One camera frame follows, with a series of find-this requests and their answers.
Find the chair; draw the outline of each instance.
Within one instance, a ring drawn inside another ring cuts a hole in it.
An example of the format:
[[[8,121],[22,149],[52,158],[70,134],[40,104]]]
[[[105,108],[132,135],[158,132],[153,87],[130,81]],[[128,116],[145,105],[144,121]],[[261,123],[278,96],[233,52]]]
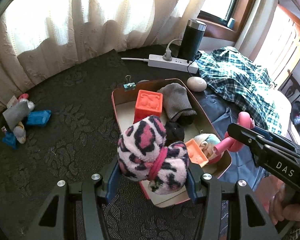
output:
[[[289,99],[291,103],[300,97],[300,85],[298,81],[290,74],[287,80],[279,87],[284,96]]]

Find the power strip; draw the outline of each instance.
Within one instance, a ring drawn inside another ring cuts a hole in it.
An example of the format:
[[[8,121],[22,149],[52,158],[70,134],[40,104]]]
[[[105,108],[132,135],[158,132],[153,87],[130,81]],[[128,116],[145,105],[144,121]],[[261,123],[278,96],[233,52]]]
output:
[[[196,62],[191,63],[191,65],[188,67],[189,63],[185,59],[180,59],[180,58],[172,58],[172,61],[166,61],[163,59],[162,55],[149,55],[149,61],[148,61],[148,66],[150,67],[160,67],[160,68],[167,68],[167,69],[174,69],[174,70],[179,70],[179,71],[184,71],[184,72],[189,72],[190,73],[197,73],[198,71],[198,65]]]

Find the binder clip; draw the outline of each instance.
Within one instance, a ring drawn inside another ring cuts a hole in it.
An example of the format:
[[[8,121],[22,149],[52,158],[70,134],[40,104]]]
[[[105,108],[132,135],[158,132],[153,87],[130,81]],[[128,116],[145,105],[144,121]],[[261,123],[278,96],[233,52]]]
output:
[[[126,84],[123,85],[124,91],[134,90],[135,89],[135,83],[131,83],[131,76],[127,75],[125,76]]]

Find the orange block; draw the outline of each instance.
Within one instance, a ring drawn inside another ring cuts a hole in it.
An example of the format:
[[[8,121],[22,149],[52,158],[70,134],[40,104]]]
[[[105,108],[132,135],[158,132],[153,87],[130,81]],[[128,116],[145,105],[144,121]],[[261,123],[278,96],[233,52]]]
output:
[[[162,100],[163,95],[161,93],[139,90],[133,123],[139,122],[150,115],[160,117],[162,113]]]
[[[202,168],[209,162],[208,158],[204,155],[194,139],[187,141],[185,145],[187,147],[188,155],[192,163],[197,163]]]

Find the human hand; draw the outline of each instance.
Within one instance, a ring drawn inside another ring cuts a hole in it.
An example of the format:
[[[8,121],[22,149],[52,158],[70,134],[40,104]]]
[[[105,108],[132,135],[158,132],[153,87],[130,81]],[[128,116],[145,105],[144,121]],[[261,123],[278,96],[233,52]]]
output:
[[[300,204],[291,204],[283,207],[282,202],[285,198],[285,192],[285,184],[283,184],[277,194],[275,194],[275,196],[270,200],[270,219],[274,225],[276,225],[278,221],[287,219],[298,222],[296,226],[300,227]]]

